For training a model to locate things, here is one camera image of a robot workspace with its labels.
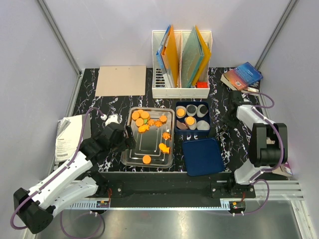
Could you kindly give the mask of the black sandwich cookie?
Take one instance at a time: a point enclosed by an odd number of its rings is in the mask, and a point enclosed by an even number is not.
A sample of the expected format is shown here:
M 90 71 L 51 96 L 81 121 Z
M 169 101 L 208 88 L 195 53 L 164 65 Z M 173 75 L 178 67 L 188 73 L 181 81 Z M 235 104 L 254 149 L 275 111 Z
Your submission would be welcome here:
M 197 112 L 197 107 L 195 105 L 188 105 L 187 112 L 189 114 L 195 114 Z
M 208 108 L 205 105 L 202 105 L 199 109 L 199 112 L 205 115 L 208 112 Z

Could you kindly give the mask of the blue tin lid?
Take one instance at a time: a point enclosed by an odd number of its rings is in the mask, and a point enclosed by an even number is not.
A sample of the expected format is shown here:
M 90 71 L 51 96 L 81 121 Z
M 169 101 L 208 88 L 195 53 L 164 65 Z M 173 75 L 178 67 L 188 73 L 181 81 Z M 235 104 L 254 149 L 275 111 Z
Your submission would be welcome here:
M 216 174 L 225 170 L 219 144 L 215 138 L 185 141 L 182 150 L 189 176 Z

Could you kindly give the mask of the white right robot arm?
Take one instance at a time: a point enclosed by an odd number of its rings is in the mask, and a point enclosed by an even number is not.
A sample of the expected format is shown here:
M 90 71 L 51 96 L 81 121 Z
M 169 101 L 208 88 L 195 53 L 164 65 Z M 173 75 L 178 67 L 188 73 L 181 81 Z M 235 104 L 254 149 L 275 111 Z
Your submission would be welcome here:
M 231 91 L 228 105 L 222 117 L 223 127 L 218 132 L 223 134 L 230 128 L 243 123 L 251 130 L 248 159 L 231 173 L 221 187 L 221 193 L 231 198 L 242 197 L 252 189 L 254 183 L 263 174 L 272 172 L 288 160 L 288 129 L 284 123 L 276 123 L 258 111 L 270 106 L 252 105 L 244 101 L 240 91 Z

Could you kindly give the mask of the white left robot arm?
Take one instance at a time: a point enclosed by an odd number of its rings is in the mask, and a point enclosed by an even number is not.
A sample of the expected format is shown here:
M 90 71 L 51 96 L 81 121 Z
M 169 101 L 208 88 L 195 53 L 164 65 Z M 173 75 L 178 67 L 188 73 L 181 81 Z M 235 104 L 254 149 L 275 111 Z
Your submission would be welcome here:
M 95 195 L 103 197 L 108 185 L 93 167 L 107 156 L 127 149 L 134 149 L 136 141 L 130 126 L 117 122 L 108 123 L 103 131 L 83 140 L 73 156 L 35 186 L 19 188 L 13 194 L 14 213 L 10 225 L 18 216 L 33 234 L 43 231 L 53 219 L 73 203 Z

